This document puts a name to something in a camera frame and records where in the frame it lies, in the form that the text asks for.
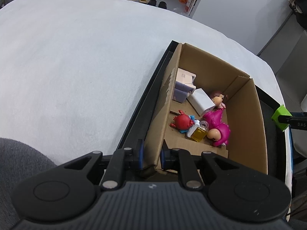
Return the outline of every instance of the figurine face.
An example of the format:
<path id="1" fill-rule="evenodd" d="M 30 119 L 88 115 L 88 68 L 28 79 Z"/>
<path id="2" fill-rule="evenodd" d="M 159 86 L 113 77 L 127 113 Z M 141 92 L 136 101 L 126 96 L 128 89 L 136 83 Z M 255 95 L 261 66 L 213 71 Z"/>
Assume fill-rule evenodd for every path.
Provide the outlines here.
<path id="1" fill-rule="evenodd" d="M 208 131 L 207 137 L 213 141 L 218 141 L 221 139 L 221 133 L 218 129 L 211 129 Z"/>
<path id="2" fill-rule="evenodd" d="M 220 96 L 213 97 L 211 100 L 216 106 L 219 106 L 223 102 L 223 98 L 223 94 L 220 94 Z"/>

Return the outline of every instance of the green block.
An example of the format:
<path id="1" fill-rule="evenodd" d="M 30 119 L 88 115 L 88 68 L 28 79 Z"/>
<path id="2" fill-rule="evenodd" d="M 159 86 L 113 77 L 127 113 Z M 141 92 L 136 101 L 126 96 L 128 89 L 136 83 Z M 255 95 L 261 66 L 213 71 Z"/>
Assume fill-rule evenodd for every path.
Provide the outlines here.
<path id="1" fill-rule="evenodd" d="M 276 123 L 276 125 L 278 126 L 279 129 L 281 129 L 282 131 L 285 131 L 286 128 L 289 127 L 289 124 L 287 123 L 280 123 L 278 121 L 278 117 L 280 115 L 285 115 L 285 116 L 292 116 L 292 114 L 287 110 L 287 108 L 284 105 L 281 105 L 273 114 L 273 116 L 271 117 L 272 120 Z"/>

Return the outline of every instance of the cardboard box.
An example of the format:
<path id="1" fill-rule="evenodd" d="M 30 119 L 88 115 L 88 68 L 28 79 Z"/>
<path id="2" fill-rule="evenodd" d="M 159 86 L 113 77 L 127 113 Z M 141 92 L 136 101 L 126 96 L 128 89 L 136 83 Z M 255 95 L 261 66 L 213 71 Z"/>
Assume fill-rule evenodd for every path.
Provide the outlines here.
<path id="1" fill-rule="evenodd" d="M 202 88 L 206 93 L 220 90 L 228 95 L 223 112 L 223 121 L 229 124 L 231 130 L 227 147 L 212 147 L 208 140 L 194 142 L 169 126 L 174 117 L 170 110 L 181 109 L 188 115 L 197 115 L 188 101 L 181 104 L 172 100 L 178 68 L 196 74 L 196 88 Z M 227 62 L 189 44 L 178 44 L 166 67 L 145 139 L 144 167 L 155 167 L 159 171 L 159 155 L 164 139 L 169 148 L 186 149 L 193 155 L 209 150 L 262 173 L 267 174 L 268 171 L 263 117 L 253 79 Z"/>

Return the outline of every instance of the red crab toy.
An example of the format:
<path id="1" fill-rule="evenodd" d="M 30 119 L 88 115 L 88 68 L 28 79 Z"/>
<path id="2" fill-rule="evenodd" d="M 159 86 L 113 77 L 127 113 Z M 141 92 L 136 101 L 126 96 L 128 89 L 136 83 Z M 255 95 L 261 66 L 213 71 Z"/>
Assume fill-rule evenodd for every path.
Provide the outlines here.
<path id="1" fill-rule="evenodd" d="M 190 119 L 182 110 L 179 110 L 181 115 L 174 117 L 175 123 L 171 123 L 170 126 L 177 128 L 181 131 L 188 130 L 193 124 L 194 121 Z"/>

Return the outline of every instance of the figurine with brown hair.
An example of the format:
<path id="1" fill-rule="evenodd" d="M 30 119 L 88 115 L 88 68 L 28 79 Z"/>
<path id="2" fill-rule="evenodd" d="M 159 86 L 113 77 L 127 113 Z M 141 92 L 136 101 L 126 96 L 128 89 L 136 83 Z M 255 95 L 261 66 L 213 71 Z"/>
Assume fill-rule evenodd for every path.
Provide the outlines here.
<path id="1" fill-rule="evenodd" d="M 210 94 L 210 98 L 212 102 L 216 105 L 216 110 L 224 110 L 226 108 L 226 105 L 223 103 L 224 95 L 220 91 L 212 92 Z"/>

